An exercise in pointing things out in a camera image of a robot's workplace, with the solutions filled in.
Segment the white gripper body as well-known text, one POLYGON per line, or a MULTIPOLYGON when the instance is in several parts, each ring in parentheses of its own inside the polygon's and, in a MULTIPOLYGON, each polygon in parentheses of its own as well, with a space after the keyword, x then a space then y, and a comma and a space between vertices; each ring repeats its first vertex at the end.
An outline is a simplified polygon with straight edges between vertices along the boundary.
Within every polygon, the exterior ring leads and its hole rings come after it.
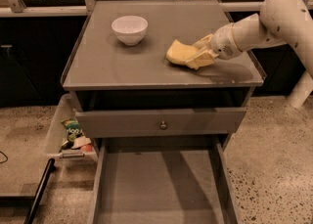
POLYGON ((220 27, 213 33, 210 46, 222 60, 236 58, 242 53, 235 43, 232 23, 220 27))

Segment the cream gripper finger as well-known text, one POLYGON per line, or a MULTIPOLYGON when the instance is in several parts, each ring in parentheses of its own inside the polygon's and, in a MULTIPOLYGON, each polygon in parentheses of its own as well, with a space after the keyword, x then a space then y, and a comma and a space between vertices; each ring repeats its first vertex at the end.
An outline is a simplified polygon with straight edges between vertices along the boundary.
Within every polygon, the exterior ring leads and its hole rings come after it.
POLYGON ((201 48, 207 48, 210 49, 210 41, 212 38, 212 34, 208 34, 207 36, 203 37, 202 39, 198 40, 193 44, 194 47, 201 49, 201 48))
POLYGON ((185 62, 185 65, 192 69, 199 69, 200 67, 207 67, 213 65, 215 59, 218 57, 213 50, 201 50, 196 53, 191 59, 185 62))

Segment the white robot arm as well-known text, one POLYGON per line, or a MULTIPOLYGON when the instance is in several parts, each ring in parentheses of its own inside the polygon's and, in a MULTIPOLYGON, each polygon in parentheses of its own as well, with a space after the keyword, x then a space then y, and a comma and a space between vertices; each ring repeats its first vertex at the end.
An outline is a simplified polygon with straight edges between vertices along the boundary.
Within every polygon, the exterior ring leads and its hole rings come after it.
POLYGON ((264 0, 259 13, 226 24, 197 42, 200 50, 184 64, 197 69, 216 57, 230 60, 244 51, 285 43, 305 67, 288 96, 291 106, 299 108, 313 91, 313 20, 303 0, 264 0))

